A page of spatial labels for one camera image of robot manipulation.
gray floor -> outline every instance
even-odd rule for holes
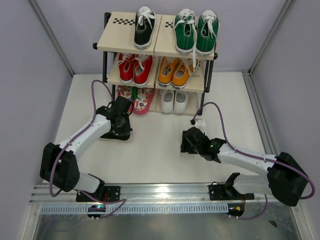
[[[258,203],[245,206],[243,217],[256,215],[264,207]],[[301,239],[291,208],[281,203],[270,203],[266,213],[255,220],[230,219],[225,213],[116,215],[95,222],[87,219],[83,215],[41,215],[34,240]]]

pair of yellow sneakers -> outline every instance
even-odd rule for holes
[[[165,56],[161,61],[157,82],[161,87],[172,85],[175,89],[182,89],[196,72],[198,65],[198,59],[193,67],[193,61],[190,58]]]

white table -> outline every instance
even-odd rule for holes
[[[91,82],[101,74],[76,74],[64,107],[55,143],[71,136],[93,115]],[[97,107],[111,100],[100,83],[95,85]],[[231,143],[264,152],[241,72],[214,72],[205,102],[216,102],[222,111]],[[232,173],[254,174],[248,170],[206,161],[199,155],[180,153],[182,131],[192,117],[148,112],[130,116],[133,132],[128,142],[97,140],[78,159],[79,170],[106,183],[204,183],[225,182]],[[216,108],[205,106],[201,117],[209,138],[222,138]]]

pair of red sneakers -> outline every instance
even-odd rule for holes
[[[117,62],[120,71],[120,81],[143,87],[148,82],[149,73],[153,64],[151,55],[120,53]]]

white vent strip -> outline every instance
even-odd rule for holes
[[[44,205],[41,209],[43,215],[76,215],[87,214],[88,207],[79,205]],[[90,214],[108,214],[116,209],[118,204],[107,205],[106,212],[90,212]],[[189,203],[189,204],[126,204],[115,214],[203,214],[203,213],[227,213],[227,203]]]

